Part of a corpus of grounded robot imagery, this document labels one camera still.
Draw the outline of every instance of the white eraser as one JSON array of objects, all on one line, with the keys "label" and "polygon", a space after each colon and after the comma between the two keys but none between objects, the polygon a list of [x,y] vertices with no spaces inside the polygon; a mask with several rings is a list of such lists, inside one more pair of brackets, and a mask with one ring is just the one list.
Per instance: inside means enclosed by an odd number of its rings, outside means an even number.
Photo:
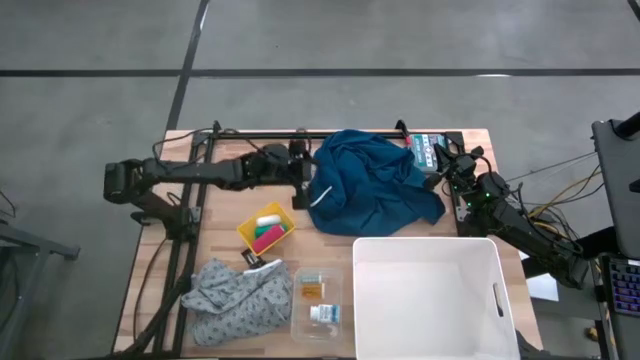
[{"label": "white eraser", "polygon": [[256,226],[275,225],[280,224],[281,221],[280,215],[263,216],[256,219]]}]

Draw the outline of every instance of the keyboard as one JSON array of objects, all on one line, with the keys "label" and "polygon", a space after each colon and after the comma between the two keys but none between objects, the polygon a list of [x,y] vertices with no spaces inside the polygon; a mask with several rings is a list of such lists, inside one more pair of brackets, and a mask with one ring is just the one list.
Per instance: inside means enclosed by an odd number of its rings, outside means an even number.
[{"label": "keyboard", "polygon": [[640,317],[640,263],[612,260],[609,276],[614,311]]}]

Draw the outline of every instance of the clear plastic container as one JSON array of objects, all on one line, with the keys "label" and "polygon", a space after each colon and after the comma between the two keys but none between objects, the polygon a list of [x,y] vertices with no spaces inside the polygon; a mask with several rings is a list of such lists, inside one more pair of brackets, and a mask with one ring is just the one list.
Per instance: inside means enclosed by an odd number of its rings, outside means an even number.
[{"label": "clear plastic container", "polygon": [[[311,295],[303,295],[305,284]],[[338,269],[300,268],[294,276],[293,291],[291,337],[299,342],[339,341],[342,338],[342,272]],[[332,316],[324,316],[332,309]],[[312,320],[312,313],[318,316],[318,311],[323,314],[318,319],[320,321]]]}]

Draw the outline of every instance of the white bottle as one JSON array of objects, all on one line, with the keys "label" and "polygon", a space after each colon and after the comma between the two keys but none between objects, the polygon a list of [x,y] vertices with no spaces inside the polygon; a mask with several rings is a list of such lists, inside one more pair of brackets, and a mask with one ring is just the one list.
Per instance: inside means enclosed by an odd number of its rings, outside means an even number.
[{"label": "white bottle", "polygon": [[340,306],[325,305],[312,306],[309,311],[309,317],[312,321],[323,324],[339,324],[340,323]]}]

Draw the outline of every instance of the blue cloth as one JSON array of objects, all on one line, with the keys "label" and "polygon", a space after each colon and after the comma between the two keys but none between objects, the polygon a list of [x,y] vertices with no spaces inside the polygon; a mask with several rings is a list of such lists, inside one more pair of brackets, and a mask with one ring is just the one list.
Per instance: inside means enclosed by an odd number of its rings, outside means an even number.
[{"label": "blue cloth", "polygon": [[309,214],[315,226],[335,235],[388,236],[424,218],[434,224],[444,213],[440,197],[424,188],[425,175],[413,153],[382,136],[343,130],[316,151]]}]

